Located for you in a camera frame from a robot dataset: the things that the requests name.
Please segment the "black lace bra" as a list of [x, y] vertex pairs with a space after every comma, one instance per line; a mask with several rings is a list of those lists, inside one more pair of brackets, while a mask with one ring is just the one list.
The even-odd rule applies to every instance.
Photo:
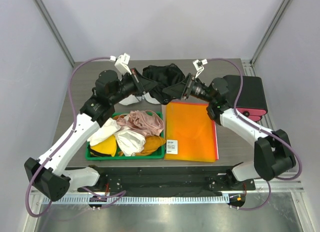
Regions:
[[150, 80], [156, 81], [157, 86], [150, 92], [150, 97], [162, 105], [167, 105], [174, 97], [163, 92], [163, 89], [180, 83], [185, 75], [174, 63], [166, 66], [150, 65], [142, 70], [142, 75]]

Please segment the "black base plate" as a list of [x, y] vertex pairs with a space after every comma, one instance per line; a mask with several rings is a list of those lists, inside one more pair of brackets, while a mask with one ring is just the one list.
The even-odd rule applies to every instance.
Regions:
[[230, 166], [100, 167], [93, 192], [127, 197], [207, 197], [223, 192], [254, 191], [253, 179], [236, 182]]

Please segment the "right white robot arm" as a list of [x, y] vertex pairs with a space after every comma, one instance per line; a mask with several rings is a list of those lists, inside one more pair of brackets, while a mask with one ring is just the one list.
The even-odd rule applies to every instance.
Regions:
[[211, 120], [232, 130], [253, 147], [253, 160], [233, 166], [231, 174], [226, 176], [225, 182], [230, 189], [236, 190], [245, 180], [253, 178], [282, 180], [282, 173], [295, 166], [298, 166], [298, 172], [291, 179], [300, 176], [302, 163], [287, 133], [284, 130], [273, 131], [242, 116], [236, 104], [227, 98], [231, 88], [224, 78], [215, 78], [207, 86], [191, 74], [180, 76], [144, 72], [142, 75], [154, 83], [147, 92], [161, 104], [189, 96], [203, 100], [208, 103], [206, 110]]

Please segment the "white bra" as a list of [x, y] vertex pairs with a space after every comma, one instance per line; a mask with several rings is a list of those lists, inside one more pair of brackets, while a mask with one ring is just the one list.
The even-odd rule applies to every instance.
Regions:
[[123, 128], [116, 120], [109, 118], [101, 128], [88, 139], [90, 152], [98, 157], [114, 157], [117, 149], [125, 156], [142, 152], [146, 143], [145, 136], [128, 128]]

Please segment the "mustard yellow bra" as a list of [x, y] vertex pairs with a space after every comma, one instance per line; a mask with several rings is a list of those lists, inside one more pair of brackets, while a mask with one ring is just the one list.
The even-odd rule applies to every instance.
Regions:
[[[139, 153], [133, 153], [131, 156], [149, 156], [165, 143], [166, 140], [161, 136], [149, 136], [146, 138], [144, 149]], [[90, 144], [88, 144], [87, 149], [91, 157], [128, 157], [128, 155], [120, 150], [114, 135], [95, 146], [91, 147]]]

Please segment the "pink satin bra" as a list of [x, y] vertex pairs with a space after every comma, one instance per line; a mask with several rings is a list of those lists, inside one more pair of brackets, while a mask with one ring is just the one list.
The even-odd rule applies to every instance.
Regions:
[[119, 115], [115, 120], [121, 127], [128, 128], [145, 137], [159, 136], [165, 127], [162, 118], [150, 110], [131, 111], [129, 114]]

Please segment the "white mesh laundry bag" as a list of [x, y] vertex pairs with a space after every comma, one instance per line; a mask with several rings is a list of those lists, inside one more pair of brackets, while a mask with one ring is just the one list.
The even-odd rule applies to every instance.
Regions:
[[142, 101], [146, 101], [150, 104], [159, 105], [161, 104], [158, 100], [153, 98], [150, 93], [144, 94], [142, 96], [130, 95], [127, 98], [121, 100], [119, 102], [120, 105], [129, 106], [132, 104], [140, 103]]

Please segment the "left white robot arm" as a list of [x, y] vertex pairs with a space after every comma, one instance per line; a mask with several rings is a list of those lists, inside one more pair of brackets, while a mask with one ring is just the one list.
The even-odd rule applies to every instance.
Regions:
[[55, 202], [68, 191], [89, 186], [100, 192], [107, 184], [95, 166], [67, 170], [73, 156], [115, 112], [114, 106], [130, 95], [142, 95], [156, 82], [140, 75], [135, 69], [121, 79], [113, 70], [100, 73], [92, 89], [92, 96], [85, 102], [75, 121], [60, 139], [38, 159], [29, 158], [24, 164], [32, 186]]

